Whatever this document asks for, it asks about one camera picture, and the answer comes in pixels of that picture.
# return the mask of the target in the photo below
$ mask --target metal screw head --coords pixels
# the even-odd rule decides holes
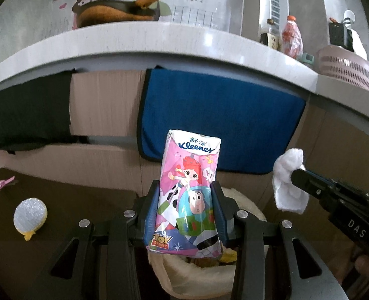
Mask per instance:
[[[133,211],[132,209],[127,209],[125,212],[123,212],[123,215],[126,216],[127,218],[132,218],[134,217],[136,214],[135,211]]]
[[[239,211],[236,212],[236,215],[240,218],[247,218],[247,216],[249,216],[249,214],[247,213],[247,211],[241,209]]]
[[[291,223],[289,220],[283,220],[282,226],[285,227],[286,229],[290,229],[291,227],[293,227],[293,223]]]
[[[88,227],[90,224],[90,221],[87,220],[87,219],[83,219],[83,220],[80,220],[79,222],[79,227],[81,228],[85,228],[85,227]]]

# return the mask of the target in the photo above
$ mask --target white countertop edge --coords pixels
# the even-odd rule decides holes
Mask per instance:
[[[368,90],[320,74],[315,93],[345,105],[369,118]]]
[[[241,36],[175,23],[133,21],[68,31],[28,46],[0,63],[0,82],[58,61],[130,52],[219,60],[267,73],[311,92],[318,76],[294,59]]]

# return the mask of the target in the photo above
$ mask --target pink basket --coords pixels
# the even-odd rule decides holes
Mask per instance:
[[[320,74],[369,90],[369,62],[339,46],[320,49],[317,68]]]

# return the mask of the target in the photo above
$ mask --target pink tissue packaging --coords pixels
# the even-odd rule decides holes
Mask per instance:
[[[220,145],[217,137],[168,132],[150,251],[196,258],[220,256],[210,189]]]

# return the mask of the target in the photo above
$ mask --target frying pan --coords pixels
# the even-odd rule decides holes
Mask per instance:
[[[158,0],[98,0],[80,6],[77,12],[78,28],[105,24],[110,22],[127,22],[133,20],[158,21],[160,17],[159,2],[157,9],[149,8]]]

